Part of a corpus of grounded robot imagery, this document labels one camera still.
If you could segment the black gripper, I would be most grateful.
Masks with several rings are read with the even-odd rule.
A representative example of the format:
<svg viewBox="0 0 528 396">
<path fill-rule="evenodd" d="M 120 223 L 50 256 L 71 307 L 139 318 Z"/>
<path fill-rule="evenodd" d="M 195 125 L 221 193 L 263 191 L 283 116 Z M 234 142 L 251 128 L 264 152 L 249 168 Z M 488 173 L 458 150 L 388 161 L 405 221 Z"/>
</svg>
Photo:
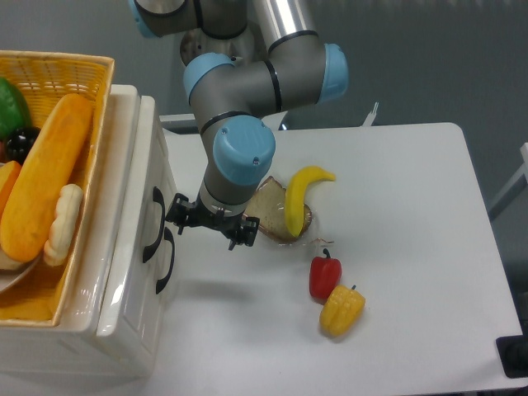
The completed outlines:
<svg viewBox="0 0 528 396">
<path fill-rule="evenodd" d="M 186 227 L 205 227 L 228 235 L 229 251 L 239 245 L 252 247 L 260 226 L 258 217 L 228 215 L 226 210 L 209 211 L 201 200 L 190 202 L 182 193 L 174 196 L 165 220 L 177 227 L 178 235 L 182 235 Z"/>
</svg>

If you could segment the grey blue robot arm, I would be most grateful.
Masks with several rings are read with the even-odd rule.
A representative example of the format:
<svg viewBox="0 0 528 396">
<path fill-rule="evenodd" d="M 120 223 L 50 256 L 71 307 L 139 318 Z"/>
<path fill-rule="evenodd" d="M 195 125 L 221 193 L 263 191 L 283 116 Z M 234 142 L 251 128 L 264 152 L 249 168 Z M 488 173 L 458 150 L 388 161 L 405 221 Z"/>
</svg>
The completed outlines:
<svg viewBox="0 0 528 396">
<path fill-rule="evenodd" d="M 305 1 L 132 1 L 139 31 L 164 37 L 198 29 L 228 41 L 248 29 L 253 8 L 265 45 L 263 59 L 205 49 L 185 67 L 183 85 L 208 159 L 195 201 L 176 195 L 167 212 L 179 229 L 206 227 L 232 246 L 252 246 L 259 221 L 244 211 L 276 149 L 263 123 L 296 107 L 341 97 L 347 58 L 321 41 Z"/>
</svg>

